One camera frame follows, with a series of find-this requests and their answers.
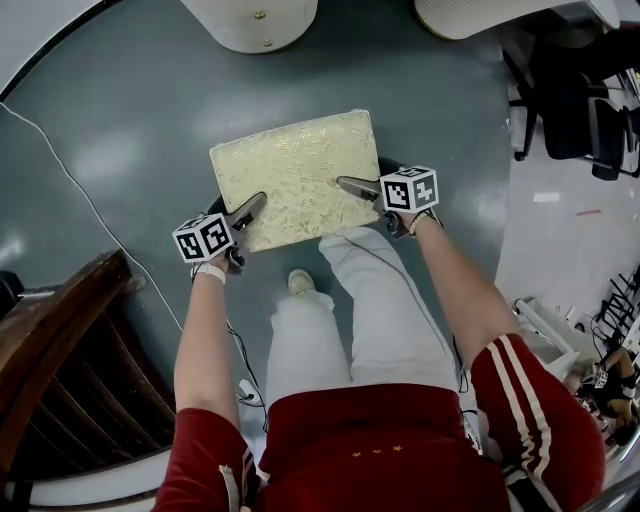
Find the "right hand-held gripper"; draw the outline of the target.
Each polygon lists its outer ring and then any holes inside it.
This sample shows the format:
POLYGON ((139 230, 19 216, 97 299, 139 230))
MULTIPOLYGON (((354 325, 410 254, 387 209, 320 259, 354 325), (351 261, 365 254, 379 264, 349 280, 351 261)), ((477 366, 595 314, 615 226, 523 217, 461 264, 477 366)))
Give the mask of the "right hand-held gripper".
POLYGON ((400 239, 410 234, 401 214, 411 221, 424 213, 436 218, 434 207, 439 204, 436 171, 424 166, 403 166, 388 158, 379 157, 379 181, 339 176, 337 185, 345 192, 363 199, 374 200, 374 210, 386 219, 389 233, 400 239))

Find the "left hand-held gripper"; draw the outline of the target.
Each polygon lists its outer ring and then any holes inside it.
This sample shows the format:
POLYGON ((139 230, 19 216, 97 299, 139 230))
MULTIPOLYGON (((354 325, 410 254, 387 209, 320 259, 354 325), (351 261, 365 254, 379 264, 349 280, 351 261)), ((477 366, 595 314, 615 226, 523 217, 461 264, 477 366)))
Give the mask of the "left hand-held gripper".
POLYGON ((224 199, 219 196, 207 209, 207 215, 187 221, 172 233, 183 261, 199 264, 224 256, 228 270, 241 274, 245 265, 245 258, 240 254, 242 232, 259 216, 266 203, 266 193, 258 192, 227 215, 224 199))

